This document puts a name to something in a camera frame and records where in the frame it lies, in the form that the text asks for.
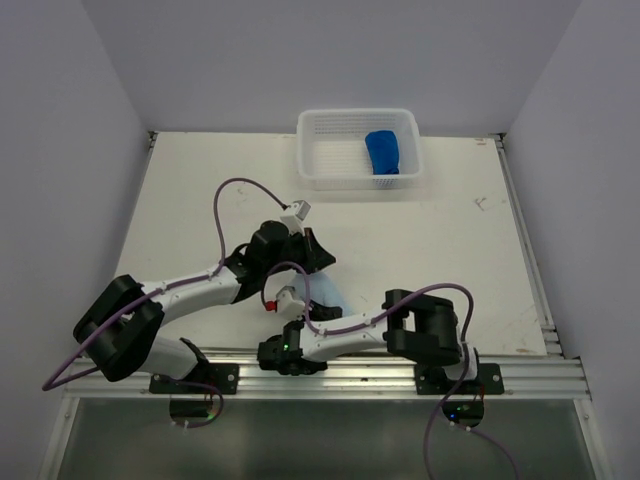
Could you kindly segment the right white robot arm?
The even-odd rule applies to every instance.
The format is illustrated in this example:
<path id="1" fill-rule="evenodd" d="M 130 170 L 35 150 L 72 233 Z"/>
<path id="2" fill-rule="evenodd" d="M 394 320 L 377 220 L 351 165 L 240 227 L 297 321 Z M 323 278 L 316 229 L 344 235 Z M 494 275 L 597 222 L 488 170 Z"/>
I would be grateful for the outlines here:
<path id="1" fill-rule="evenodd" d="M 346 315 L 334 301 L 306 300 L 285 287 L 265 308 L 290 319 L 280 334 L 259 344 L 257 361 L 265 371 L 313 375 L 337 357 L 382 348 L 414 363 L 419 395 L 505 392 L 500 366 L 481 362 L 477 350 L 462 342 L 448 299 L 395 289 L 385 293 L 381 308 Z"/>

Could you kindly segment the dark blue towel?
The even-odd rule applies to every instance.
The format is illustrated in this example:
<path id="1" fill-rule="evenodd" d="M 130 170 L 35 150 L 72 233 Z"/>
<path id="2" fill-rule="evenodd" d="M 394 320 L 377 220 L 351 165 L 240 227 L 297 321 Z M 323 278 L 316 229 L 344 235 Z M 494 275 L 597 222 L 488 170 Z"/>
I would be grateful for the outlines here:
<path id="1" fill-rule="evenodd" d="M 365 146 L 374 175 L 397 175 L 399 173 L 399 144 L 391 130 L 378 130 L 365 136 Z"/>

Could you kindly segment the light blue towel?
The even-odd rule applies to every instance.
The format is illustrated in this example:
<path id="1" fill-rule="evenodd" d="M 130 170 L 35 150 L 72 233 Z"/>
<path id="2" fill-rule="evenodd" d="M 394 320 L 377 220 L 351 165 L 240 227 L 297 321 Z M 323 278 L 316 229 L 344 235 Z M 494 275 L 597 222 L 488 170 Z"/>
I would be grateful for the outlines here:
<path id="1" fill-rule="evenodd" d="M 303 300 L 310 298 L 313 302 L 325 307 L 340 307 L 343 316 L 354 313 L 337 286 L 324 272 L 307 275 L 309 289 L 306 289 L 303 275 L 297 273 L 288 283 Z"/>

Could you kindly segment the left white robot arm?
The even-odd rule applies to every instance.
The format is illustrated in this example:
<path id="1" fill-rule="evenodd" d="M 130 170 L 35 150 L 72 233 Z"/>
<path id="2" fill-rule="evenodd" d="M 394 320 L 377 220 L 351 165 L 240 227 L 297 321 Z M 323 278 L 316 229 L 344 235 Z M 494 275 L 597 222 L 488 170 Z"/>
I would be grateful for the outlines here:
<path id="1" fill-rule="evenodd" d="M 312 274 L 335 262 L 312 229 L 293 233 L 279 221 L 266 221 L 212 270 L 168 282 L 116 277 L 76 324 L 73 337 L 110 382 L 146 372 L 169 388 L 197 392 L 214 382 L 209 363 L 191 341 L 163 337 L 166 324 L 244 301 L 264 287 L 268 273 L 299 265 Z"/>

